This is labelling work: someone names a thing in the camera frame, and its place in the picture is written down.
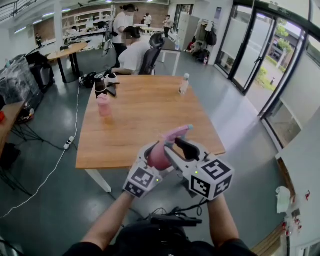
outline red object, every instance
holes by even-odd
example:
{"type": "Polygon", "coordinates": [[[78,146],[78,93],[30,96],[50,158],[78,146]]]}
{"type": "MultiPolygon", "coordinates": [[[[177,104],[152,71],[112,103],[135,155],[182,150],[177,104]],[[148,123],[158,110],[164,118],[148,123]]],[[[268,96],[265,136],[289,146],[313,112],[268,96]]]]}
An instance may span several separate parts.
{"type": "Polygon", "coordinates": [[[0,122],[2,122],[5,119],[5,113],[3,111],[0,111],[0,122]]]}
{"type": "Polygon", "coordinates": [[[307,201],[309,201],[309,197],[310,197],[310,190],[308,190],[308,193],[306,193],[305,194],[305,199],[307,200],[307,201]]]}

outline office chair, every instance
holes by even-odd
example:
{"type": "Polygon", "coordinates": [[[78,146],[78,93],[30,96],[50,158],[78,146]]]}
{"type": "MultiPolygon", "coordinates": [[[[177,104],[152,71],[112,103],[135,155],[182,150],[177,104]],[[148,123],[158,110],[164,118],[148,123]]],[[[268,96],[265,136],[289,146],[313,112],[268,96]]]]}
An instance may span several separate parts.
{"type": "Polygon", "coordinates": [[[139,75],[152,75],[152,71],[155,69],[157,58],[159,57],[160,52],[165,45],[163,34],[164,32],[155,33],[153,36],[151,36],[149,42],[153,48],[145,53],[139,75]]]}

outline concrete floor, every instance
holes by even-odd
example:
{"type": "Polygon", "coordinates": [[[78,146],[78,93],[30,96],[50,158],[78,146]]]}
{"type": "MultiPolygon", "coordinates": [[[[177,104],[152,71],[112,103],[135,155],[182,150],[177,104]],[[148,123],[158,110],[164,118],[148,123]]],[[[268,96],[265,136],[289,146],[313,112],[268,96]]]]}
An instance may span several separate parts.
{"type": "MultiPolygon", "coordinates": [[[[167,54],[164,64],[157,62],[156,74],[170,75],[174,60],[175,55],[167,54]]],[[[105,69],[104,65],[114,64],[114,53],[101,58],[101,51],[98,50],[82,52],[78,54],[78,61],[85,73],[101,72],[105,69]]],[[[56,85],[45,94],[29,125],[45,139],[63,146],[69,136],[75,133],[79,84],[63,84],[57,66],[54,71],[56,85]]],[[[275,190],[284,184],[274,158],[276,148],[257,118],[254,107],[219,71],[212,66],[195,63],[190,55],[182,53],[177,76],[184,73],[190,73],[190,84],[224,144],[226,154],[222,158],[235,168],[233,185],[225,196],[240,237],[249,247],[253,247],[282,220],[282,216],[276,213],[275,190]]],[[[90,91],[80,89],[76,145],[90,91]]],[[[20,140],[11,135],[9,141],[18,143],[20,140]]],[[[62,152],[39,141],[23,143],[19,148],[21,155],[11,172],[31,193],[35,193],[54,169],[62,152]]],[[[96,218],[113,202],[87,173],[75,169],[76,157],[76,150],[69,149],[38,195],[13,210],[6,218],[0,219],[0,236],[20,244],[26,255],[61,255],[84,236],[96,218]]],[[[112,194],[118,197],[127,171],[114,169],[100,173],[111,184],[112,194]]],[[[170,211],[176,206],[184,208],[198,203],[200,198],[191,199],[179,185],[180,180],[172,173],[146,198],[136,200],[132,207],[147,216],[159,207],[170,211]]],[[[25,194],[12,191],[0,180],[0,216],[27,199],[25,194]]],[[[190,217],[197,216],[196,210],[187,214],[190,217]]],[[[124,224],[137,218],[130,211],[124,224]]],[[[191,241],[212,243],[205,206],[200,218],[203,224],[186,228],[187,235],[191,241]]]]}

